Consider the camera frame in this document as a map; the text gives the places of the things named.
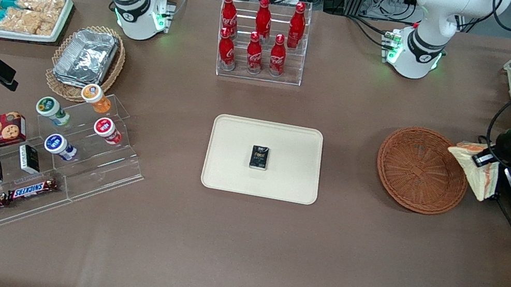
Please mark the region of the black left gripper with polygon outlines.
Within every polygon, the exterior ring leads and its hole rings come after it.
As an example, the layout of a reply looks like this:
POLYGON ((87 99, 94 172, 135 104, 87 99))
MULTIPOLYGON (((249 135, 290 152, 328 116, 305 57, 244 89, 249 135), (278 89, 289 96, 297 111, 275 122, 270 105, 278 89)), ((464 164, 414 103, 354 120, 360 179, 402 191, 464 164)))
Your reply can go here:
POLYGON ((480 152, 472 155, 476 167, 480 168, 495 163, 496 159, 492 155, 494 153, 506 167, 511 168, 511 128, 497 135, 494 146, 483 144, 482 147, 480 152))

